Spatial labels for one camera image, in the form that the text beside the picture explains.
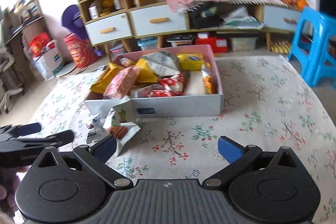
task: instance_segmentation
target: chair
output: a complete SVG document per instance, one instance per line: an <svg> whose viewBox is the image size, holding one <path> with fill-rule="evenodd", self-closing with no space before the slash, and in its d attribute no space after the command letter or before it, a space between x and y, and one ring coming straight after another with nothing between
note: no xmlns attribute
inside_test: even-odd
<svg viewBox="0 0 336 224"><path fill-rule="evenodd" d="M310 44L301 40L306 21L314 27ZM328 53L329 38L334 34L336 34L336 19L308 7L304 9L287 59L290 61L294 55L299 60L302 66L301 76L310 87L315 87L322 77L336 78L336 61Z"/></svg>
<svg viewBox="0 0 336 224"><path fill-rule="evenodd" d="M14 63L14 57L7 51L5 47L0 48L0 85L5 88L5 94L0 103L0 109L4 106L5 113L8 113L8 101L13 95L20 92L24 93L24 89L21 87L22 83L16 77L15 72L11 69L11 65Z"/></svg>

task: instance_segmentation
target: floor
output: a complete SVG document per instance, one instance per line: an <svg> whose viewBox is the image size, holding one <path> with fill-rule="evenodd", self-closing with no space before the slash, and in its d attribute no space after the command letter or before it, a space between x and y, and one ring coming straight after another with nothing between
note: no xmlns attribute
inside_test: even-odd
<svg viewBox="0 0 336 224"><path fill-rule="evenodd" d="M225 56L256 56L256 55L275 55L269 52L267 49L262 48L252 52L229 52ZM292 65L294 68L300 72L301 66L297 60L293 60ZM96 70L99 66L108 64L108 59L106 56L100 58L94 64L88 66L83 73L92 72ZM70 75L77 74L79 69L75 69ZM47 97L47 95L52 91L57 83L57 78L36 82L33 85L26 88L26 93L24 96L16 95L11 98L9 105L9 113L5 114L2 112L0 114L0 126L5 126L8 124L26 124L29 122L34 112ZM329 113L332 121L336 123L336 90L332 88L334 82L333 80L322 80L319 86L314 88L315 94L318 96L323 106Z"/></svg>

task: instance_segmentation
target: white chair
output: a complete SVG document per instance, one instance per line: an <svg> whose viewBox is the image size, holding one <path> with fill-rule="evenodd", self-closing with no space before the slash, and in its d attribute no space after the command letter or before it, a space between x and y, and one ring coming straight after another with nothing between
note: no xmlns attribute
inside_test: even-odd
<svg viewBox="0 0 336 224"><path fill-rule="evenodd" d="M9 112L7 107L9 98L20 92L24 93L24 89L21 87L22 83L17 79L14 71L11 69L11 65L13 64L14 57L5 47L0 48L0 85L5 89L5 94L0 103L0 109L4 106L5 113Z"/></svg>

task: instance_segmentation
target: wooden drawer handle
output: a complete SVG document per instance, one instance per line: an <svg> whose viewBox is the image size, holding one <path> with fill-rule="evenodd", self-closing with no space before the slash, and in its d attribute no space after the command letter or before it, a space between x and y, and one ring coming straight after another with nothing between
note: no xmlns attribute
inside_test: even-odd
<svg viewBox="0 0 336 224"><path fill-rule="evenodd" d="M100 30L99 33L100 34L109 33L109 32L113 32L114 30L115 30L115 27L112 27L112 28L107 28L107 29L104 29L104 30Z"/></svg>
<svg viewBox="0 0 336 224"><path fill-rule="evenodd" d="M163 18L156 18L156 19L151 19L149 23L157 24L157 23L163 23L167 22L169 20L168 17L163 17Z"/></svg>
<svg viewBox="0 0 336 224"><path fill-rule="evenodd" d="M283 18L286 23L289 24L297 24L297 21L295 19L288 19L288 18Z"/></svg>

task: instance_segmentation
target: cabinet leg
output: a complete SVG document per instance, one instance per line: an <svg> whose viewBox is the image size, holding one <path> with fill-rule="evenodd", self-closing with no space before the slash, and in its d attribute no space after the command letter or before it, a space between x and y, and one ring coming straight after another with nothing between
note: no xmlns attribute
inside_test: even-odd
<svg viewBox="0 0 336 224"><path fill-rule="evenodd" d="M107 55L107 57L109 58L109 61L111 62L111 52L110 52L110 47L108 43L104 44L104 48L105 48L105 53Z"/></svg>
<svg viewBox="0 0 336 224"><path fill-rule="evenodd" d="M266 45L267 45L267 49L269 51L271 51L272 39L271 39L271 33L270 32L266 33Z"/></svg>
<svg viewBox="0 0 336 224"><path fill-rule="evenodd" d="M127 39L121 39L122 44L124 45L127 52L132 52L132 48L128 43Z"/></svg>
<svg viewBox="0 0 336 224"><path fill-rule="evenodd" d="M157 36L157 48L162 48L163 46L163 35Z"/></svg>

